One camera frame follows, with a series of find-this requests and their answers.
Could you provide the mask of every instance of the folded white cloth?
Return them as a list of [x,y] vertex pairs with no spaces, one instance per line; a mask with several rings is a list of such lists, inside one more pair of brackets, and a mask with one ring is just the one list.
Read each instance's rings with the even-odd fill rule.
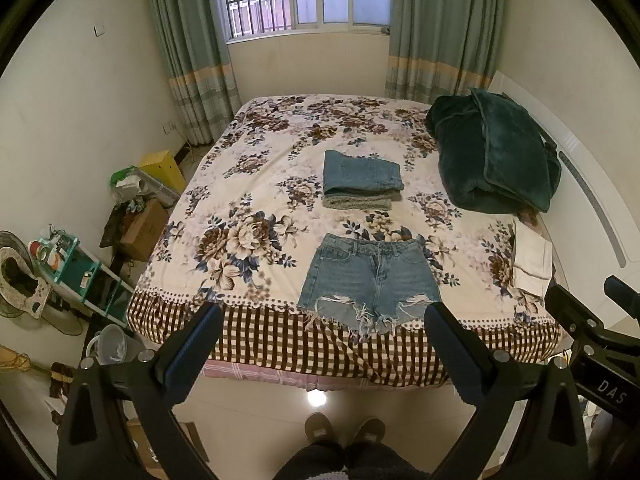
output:
[[513,286],[541,298],[553,274],[554,247],[519,220],[515,223]]

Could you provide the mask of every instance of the shorts waistband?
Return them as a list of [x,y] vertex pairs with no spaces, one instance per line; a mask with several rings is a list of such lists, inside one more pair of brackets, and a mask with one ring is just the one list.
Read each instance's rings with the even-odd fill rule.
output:
[[348,253],[357,254],[401,254],[415,248],[415,240],[405,242],[377,242],[343,238],[334,234],[327,234],[322,240],[321,247],[335,247]]

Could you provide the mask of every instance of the floral bedspread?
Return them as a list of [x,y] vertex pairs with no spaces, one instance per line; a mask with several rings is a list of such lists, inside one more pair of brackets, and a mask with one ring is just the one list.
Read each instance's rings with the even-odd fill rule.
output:
[[[443,378],[422,322],[353,341],[296,306],[327,233],[414,238],[443,302],[492,348],[538,360],[559,329],[540,298],[510,285],[513,221],[460,210],[438,173],[427,105],[360,96],[257,98],[238,112],[171,215],[129,307],[132,327],[161,343],[205,300],[225,305],[218,360],[404,386]],[[322,206],[325,150],[401,166],[391,211]]]

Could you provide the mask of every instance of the yellow box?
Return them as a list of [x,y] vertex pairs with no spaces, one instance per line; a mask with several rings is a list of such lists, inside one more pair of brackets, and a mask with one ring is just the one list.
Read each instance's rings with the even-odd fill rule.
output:
[[175,163],[175,160],[171,156],[169,150],[165,150],[164,152],[148,153],[142,157],[138,167],[142,171],[146,171],[149,175],[161,180],[167,184],[167,186],[172,187],[179,193],[183,192],[186,187],[180,168],[178,168],[178,165]]

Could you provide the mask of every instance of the white headboard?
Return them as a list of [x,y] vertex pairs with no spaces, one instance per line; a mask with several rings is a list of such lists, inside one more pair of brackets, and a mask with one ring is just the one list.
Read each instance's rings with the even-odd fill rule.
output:
[[524,88],[497,72],[489,87],[524,106],[558,144],[562,177],[542,219],[558,252],[570,292],[604,322],[626,313],[604,295],[615,274],[640,290],[640,230],[593,155],[569,128]]

